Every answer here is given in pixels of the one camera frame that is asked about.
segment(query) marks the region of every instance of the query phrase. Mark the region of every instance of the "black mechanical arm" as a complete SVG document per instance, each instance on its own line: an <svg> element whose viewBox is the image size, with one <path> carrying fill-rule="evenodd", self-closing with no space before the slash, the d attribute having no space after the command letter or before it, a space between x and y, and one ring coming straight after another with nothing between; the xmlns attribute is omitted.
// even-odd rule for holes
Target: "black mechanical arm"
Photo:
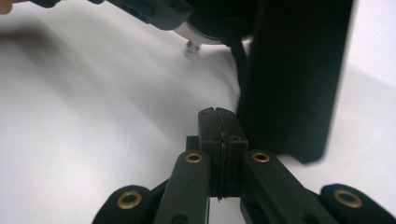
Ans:
<svg viewBox="0 0 396 224"><path fill-rule="evenodd" d="M60 0L32 0L53 7ZM99 4L103 0L90 0ZM276 158L305 163L326 146L352 0L108 0L162 30L183 23L230 47L241 98L236 115L208 108L199 135L170 178L153 190L118 189L94 224L203 224L209 198L241 198L246 223L396 223L368 196L344 185L317 195ZM249 56L241 40L253 36Z"/></svg>

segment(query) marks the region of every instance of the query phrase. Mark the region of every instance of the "small metal object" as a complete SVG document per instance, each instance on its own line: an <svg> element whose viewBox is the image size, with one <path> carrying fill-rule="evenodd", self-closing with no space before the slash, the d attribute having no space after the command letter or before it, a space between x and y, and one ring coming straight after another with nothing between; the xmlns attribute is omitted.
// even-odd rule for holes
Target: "small metal object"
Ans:
<svg viewBox="0 0 396 224"><path fill-rule="evenodd" d="M255 152L255 153L253 153L251 158L254 161L262 162L262 163L268 162L270 160L270 157L267 154L263 153L263 152Z"/></svg>
<svg viewBox="0 0 396 224"><path fill-rule="evenodd" d="M334 198L339 203L352 208L359 208L363 205L361 198L359 198L356 194L352 193L351 191L345 189L337 189L334 192Z"/></svg>
<svg viewBox="0 0 396 224"><path fill-rule="evenodd" d="M125 202L127 197L134 196L131 202ZM125 191L117 200L117 205L120 209L131 209L138 206L142 202L142 195L136 190Z"/></svg>
<svg viewBox="0 0 396 224"><path fill-rule="evenodd" d="M186 161L191 163L197 163L202 161L202 156L198 153L190 153L187 154Z"/></svg>
<svg viewBox="0 0 396 224"><path fill-rule="evenodd" d="M189 42L187 42L187 52L189 53L197 53L200 47L201 45L195 43L194 41L189 40Z"/></svg>

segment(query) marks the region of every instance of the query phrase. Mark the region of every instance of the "metal grommet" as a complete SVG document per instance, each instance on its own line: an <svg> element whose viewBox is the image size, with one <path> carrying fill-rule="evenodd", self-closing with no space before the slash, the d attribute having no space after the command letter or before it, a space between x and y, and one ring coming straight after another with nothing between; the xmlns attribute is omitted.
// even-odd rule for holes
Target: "metal grommet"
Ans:
<svg viewBox="0 0 396 224"><path fill-rule="evenodd" d="M126 202L125 198L134 196L131 202ZM136 190L125 191L117 200L117 205L120 209L131 209L138 206L142 202L142 195Z"/></svg>
<svg viewBox="0 0 396 224"><path fill-rule="evenodd" d="M346 189L337 189L334 192L334 198L339 203L352 208L359 208L363 205L363 202L356 194Z"/></svg>
<svg viewBox="0 0 396 224"><path fill-rule="evenodd" d="M186 156L186 161L191 163L196 163L202 161L202 156L198 153L189 153Z"/></svg>
<svg viewBox="0 0 396 224"><path fill-rule="evenodd" d="M253 155L251 155L251 158L254 161L262 162L262 163L268 162L270 160L270 156L268 156L267 154L265 154L263 152L255 152L255 153L253 153Z"/></svg>

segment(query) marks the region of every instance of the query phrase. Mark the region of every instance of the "white surface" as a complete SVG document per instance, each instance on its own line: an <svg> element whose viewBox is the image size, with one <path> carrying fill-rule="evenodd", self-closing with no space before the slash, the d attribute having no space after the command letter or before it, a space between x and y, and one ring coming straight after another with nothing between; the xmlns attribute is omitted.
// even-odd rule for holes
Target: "white surface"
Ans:
<svg viewBox="0 0 396 224"><path fill-rule="evenodd" d="M281 160L309 189L343 183L396 215L396 2L360 1L326 156ZM91 223L114 190L172 172L197 113L235 110L231 54L110 4L18 4L0 17L0 223ZM211 223L243 223L236 199Z"/></svg>

